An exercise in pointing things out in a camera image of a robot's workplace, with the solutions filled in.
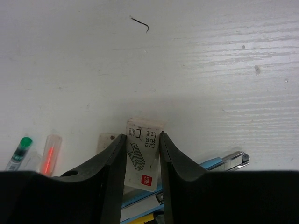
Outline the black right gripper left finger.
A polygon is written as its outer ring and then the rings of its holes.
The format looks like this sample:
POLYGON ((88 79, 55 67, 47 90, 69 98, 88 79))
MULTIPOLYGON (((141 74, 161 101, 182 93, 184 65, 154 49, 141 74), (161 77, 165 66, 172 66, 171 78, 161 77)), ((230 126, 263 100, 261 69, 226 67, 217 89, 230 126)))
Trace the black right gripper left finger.
POLYGON ((1 172, 3 224, 118 224, 126 172, 126 136, 65 172, 1 172))

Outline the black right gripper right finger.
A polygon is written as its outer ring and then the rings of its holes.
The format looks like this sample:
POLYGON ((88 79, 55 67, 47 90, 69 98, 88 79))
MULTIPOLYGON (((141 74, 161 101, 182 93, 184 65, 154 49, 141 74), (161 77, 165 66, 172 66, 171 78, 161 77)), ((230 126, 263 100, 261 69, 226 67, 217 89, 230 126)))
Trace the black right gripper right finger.
POLYGON ((160 134, 167 224, 296 224, 297 171, 212 172, 160 134))

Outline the white staple box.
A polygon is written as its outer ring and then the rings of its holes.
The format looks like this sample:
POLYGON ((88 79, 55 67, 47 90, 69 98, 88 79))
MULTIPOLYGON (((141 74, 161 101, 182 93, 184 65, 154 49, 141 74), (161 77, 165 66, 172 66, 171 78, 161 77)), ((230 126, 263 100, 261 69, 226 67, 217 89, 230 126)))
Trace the white staple box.
POLYGON ((159 141, 164 124, 131 118, 126 126, 127 164, 125 186, 154 192, 160 161, 159 141))

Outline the yellow utility knife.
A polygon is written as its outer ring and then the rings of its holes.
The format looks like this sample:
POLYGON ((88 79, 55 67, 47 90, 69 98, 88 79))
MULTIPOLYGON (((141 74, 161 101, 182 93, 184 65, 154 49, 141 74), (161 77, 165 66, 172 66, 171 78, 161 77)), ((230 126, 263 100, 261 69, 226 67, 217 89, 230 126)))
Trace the yellow utility knife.
POLYGON ((149 221, 152 221, 154 220, 155 217, 154 217, 154 213, 150 213, 150 214, 147 214, 143 217, 139 217, 135 220, 127 220, 127 221, 123 221, 122 224, 145 224, 146 222, 149 222, 149 221))

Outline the beige eraser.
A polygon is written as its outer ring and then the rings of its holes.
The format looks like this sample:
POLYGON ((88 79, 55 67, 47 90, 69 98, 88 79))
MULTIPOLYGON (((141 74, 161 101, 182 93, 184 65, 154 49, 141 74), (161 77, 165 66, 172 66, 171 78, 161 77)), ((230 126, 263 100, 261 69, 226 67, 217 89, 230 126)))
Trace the beige eraser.
POLYGON ((119 134, 115 133, 101 133, 98 137, 95 157, 109 158, 115 152, 118 145, 119 134))

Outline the blue utility knife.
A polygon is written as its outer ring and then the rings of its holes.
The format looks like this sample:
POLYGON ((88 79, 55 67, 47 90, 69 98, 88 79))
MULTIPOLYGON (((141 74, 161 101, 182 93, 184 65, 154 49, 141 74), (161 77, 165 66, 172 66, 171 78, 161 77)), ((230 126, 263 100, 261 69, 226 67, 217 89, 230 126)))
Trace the blue utility knife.
MULTIPOLYGON (((235 171, 249 165, 249 155, 243 151, 234 152, 226 157, 216 157, 200 164, 209 171, 235 171)), ((157 185, 154 192, 142 192, 124 202, 121 209, 121 221, 143 213, 151 213, 164 204, 162 185, 157 185)))

